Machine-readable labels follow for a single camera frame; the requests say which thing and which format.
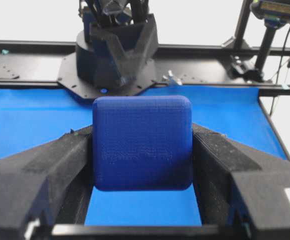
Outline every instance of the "black metal rail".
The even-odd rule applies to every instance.
[[[3,49],[14,54],[40,54],[40,55],[69,55],[75,52],[75,42],[31,42],[31,41],[0,41],[0,52]],[[220,56],[254,56],[259,52],[259,47],[251,49],[231,49],[211,45],[159,45],[157,56],[178,55],[187,57],[220,57]],[[272,47],[271,56],[290,56],[290,47],[283,52],[281,47]]]
[[[184,85],[222,87],[222,88],[258,88],[259,97],[290,96],[290,85],[288,86],[288,88],[282,87],[281,85],[271,85],[271,84],[196,83]],[[0,89],[32,89],[32,88],[62,89],[63,87],[57,83],[56,79],[54,81],[0,79]]]
[[[114,227],[56,225],[53,228],[38,228],[32,240],[247,240],[244,227],[220,227],[203,225],[202,227]]]
[[[249,21],[249,17],[251,14],[250,5],[252,2],[253,0],[244,0],[242,3],[235,31],[235,43],[234,43],[235,50],[242,48],[247,23]]]

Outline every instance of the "rounded square block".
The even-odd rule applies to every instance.
[[[101,97],[93,104],[93,174],[102,191],[181,190],[193,181],[190,101]]]

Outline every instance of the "black aluminum frame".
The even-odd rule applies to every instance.
[[[250,16],[249,5],[253,0],[244,0],[238,19],[236,31],[234,34],[234,44],[232,48],[224,48],[222,46],[209,46],[209,45],[160,45],[156,53],[157,56],[165,56],[173,59],[177,56],[185,58],[203,58],[203,57],[228,57],[228,56],[242,56],[252,57],[257,55],[260,48],[251,47],[243,48],[244,34]],[[28,54],[28,55],[53,55],[53,56],[66,56],[75,52],[76,44],[74,42],[37,42],[37,41],[0,41],[0,52],[2,49],[8,49],[15,54]],[[271,56],[290,56],[290,48],[283,49],[280,47],[272,47],[270,51]],[[198,83],[197,85],[215,86],[224,88],[259,88],[259,97],[277,97],[277,96],[290,96],[289,89],[283,88],[281,85],[273,84],[210,84]],[[0,80],[0,89],[60,89],[61,85],[55,81],[43,80]],[[287,159],[290,161],[290,154],[288,153],[281,137],[279,136],[269,114],[265,110],[261,101],[259,105],[266,116],[273,132],[275,133]],[[78,225],[59,225],[57,228],[62,228],[63,231],[54,232],[52,228],[39,228],[34,239],[40,239],[40,234],[50,234],[52,240],[57,239],[110,239],[110,238],[141,238],[141,239],[245,239],[245,228],[242,227],[218,227],[206,226],[203,227],[180,227],[180,228],[139,228],[139,227],[123,227],[120,230],[117,228],[101,228],[101,227],[83,227]]]

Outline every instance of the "white background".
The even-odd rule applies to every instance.
[[[83,29],[78,0],[0,0],[0,40],[74,42]],[[151,0],[160,44],[220,45],[234,35],[242,0]],[[282,47],[288,27],[277,32],[273,46]],[[245,39],[259,46],[264,23],[251,14]],[[265,76],[271,77],[279,57],[270,57]],[[280,81],[286,75],[284,68]],[[267,108],[271,99],[264,99]],[[281,97],[273,122],[290,152],[290,96]]]

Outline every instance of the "blue fabric surface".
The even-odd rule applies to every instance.
[[[187,189],[192,151],[192,109],[184,96],[100,97],[93,103],[99,190]]]
[[[180,191],[99,191],[94,187],[88,226],[201,226],[193,185]]]
[[[194,123],[221,132],[229,138],[252,148],[286,159],[275,134],[259,107],[257,88],[174,86],[152,88],[145,91],[143,95],[183,95],[192,103],[192,120]],[[92,124],[92,105],[79,103],[66,90],[0,89],[0,158],[57,139],[64,133],[69,132],[70,129],[76,130],[90,124]],[[98,222],[87,218],[86,223],[118,225],[127,220],[124,216],[121,216],[120,213],[123,212],[132,215],[130,219],[135,220],[135,225],[146,225],[149,222],[152,223],[151,225],[175,223],[166,223],[167,219],[175,221],[175,219],[171,219],[175,216],[162,214],[152,219],[152,216],[148,214],[149,210],[153,213],[161,213],[160,207],[162,205],[166,209],[178,208],[179,205],[173,205],[176,203],[175,201],[165,201],[165,199],[174,198],[173,195],[165,195],[173,193],[173,191],[153,192],[152,194],[156,194],[155,199],[147,198],[147,206],[150,209],[140,206],[134,208],[133,211],[128,211],[129,207],[135,204],[132,195],[130,195],[130,198],[128,197],[129,193],[135,194],[128,192],[125,197],[121,197],[121,192],[109,192],[108,194],[111,194],[111,197],[106,197],[106,193],[94,191],[91,201],[93,203],[94,200],[97,200],[99,205],[90,205],[88,217],[91,216],[91,213],[96,213],[97,209],[103,209],[104,212],[95,218]],[[194,191],[184,201],[194,204],[193,195]],[[106,208],[109,208],[109,206],[111,206],[112,216],[121,216],[121,218],[112,218],[111,222],[107,221],[110,216],[106,215]],[[194,214],[193,218],[197,216],[196,212],[192,212],[192,214]],[[179,225],[182,223],[190,225],[188,222],[190,217],[187,216],[184,219],[184,214],[179,216]]]

